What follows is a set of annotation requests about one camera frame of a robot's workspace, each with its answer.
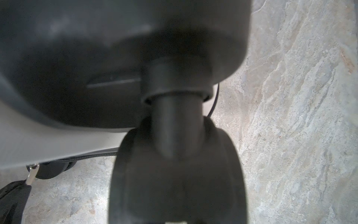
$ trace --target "beige stone floor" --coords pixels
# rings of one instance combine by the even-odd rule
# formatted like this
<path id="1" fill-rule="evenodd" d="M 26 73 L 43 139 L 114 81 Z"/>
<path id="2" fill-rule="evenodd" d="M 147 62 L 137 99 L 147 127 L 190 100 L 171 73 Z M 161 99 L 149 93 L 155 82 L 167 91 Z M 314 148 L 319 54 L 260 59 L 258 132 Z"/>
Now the beige stone floor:
<path id="1" fill-rule="evenodd" d="M 358 59 L 353 0 L 255 0 L 246 60 L 221 83 L 250 223 L 358 223 Z M 35 180 L 28 224 L 106 223 L 113 157 Z M 25 178 L 0 172 L 0 182 Z"/>

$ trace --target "black round object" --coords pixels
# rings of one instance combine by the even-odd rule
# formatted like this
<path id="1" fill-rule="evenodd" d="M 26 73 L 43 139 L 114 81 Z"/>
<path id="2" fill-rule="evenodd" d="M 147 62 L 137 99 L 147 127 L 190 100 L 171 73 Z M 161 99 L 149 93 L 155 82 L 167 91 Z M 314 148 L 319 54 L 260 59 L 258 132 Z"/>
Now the black round object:
<path id="1" fill-rule="evenodd" d="M 246 54 L 250 5 L 250 0 L 2 1 L 0 98 L 46 125 L 136 127 L 149 115 L 140 99 L 151 62 L 199 58 L 207 68 L 202 81 L 211 86 L 236 71 Z"/>
<path id="2" fill-rule="evenodd" d="M 36 178 L 38 179 L 51 179 L 58 175 L 60 175 L 63 171 L 70 169 L 69 162 L 46 162 L 40 163 L 39 171 L 36 174 Z"/>
<path id="3" fill-rule="evenodd" d="M 77 163 L 77 161 L 69 162 L 69 164 L 68 164 L 67 168 L 65 169 L 65 171 L 71 169 L 76 163 Z"/>

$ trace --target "marble floor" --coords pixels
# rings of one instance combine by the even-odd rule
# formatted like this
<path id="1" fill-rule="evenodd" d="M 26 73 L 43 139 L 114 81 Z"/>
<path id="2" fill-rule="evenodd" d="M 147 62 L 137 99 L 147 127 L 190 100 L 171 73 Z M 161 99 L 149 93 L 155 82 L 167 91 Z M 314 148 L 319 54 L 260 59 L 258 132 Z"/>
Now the marble floor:
<path id="1" fill-rule="evenodd" d="M 234 141 L 252 224 L 358 223 L 353 0 L 254 0 L 246 60 L 212 116 Z M 35 180 L 24 223 L 106 223 L 113 157 Z M 23 167 L 0 172 L 3 187 Z"/>

